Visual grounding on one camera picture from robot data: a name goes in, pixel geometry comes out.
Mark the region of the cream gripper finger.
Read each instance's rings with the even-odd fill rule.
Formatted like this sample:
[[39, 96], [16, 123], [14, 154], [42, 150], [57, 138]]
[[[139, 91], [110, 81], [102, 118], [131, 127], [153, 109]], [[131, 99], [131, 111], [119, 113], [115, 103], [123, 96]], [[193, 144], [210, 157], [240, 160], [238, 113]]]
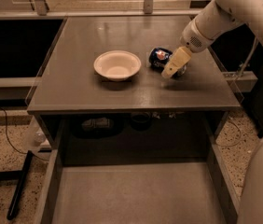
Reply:
[[164, 78], [171, 78], [178, 70], [183, 68], [191, 59], [192, 53], [187, 47], [179, 47], [166, 63], [161, 75]]

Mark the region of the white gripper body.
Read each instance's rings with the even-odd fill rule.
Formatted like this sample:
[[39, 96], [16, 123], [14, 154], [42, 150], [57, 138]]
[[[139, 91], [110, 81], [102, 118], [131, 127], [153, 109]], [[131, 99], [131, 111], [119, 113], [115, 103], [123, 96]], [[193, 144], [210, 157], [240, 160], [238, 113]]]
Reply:
[[210, 24], [195, 18], [182, 32], [180, 42], [193, 53], [204, 51], [214, 42]]

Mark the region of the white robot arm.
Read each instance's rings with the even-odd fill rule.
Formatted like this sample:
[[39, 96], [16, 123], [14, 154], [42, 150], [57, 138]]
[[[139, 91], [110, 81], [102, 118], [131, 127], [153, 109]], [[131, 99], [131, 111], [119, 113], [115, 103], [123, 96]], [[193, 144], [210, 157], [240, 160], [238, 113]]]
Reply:
[[[181, 46], [161, 75], [172, 77], [191, 55], [213, 44], [223, 33], [245, 24], [263, 46], [263, 0], [212, 0], [184, 29]], [[263, 137], [249, 161], [237, 224], [263, 224]]]

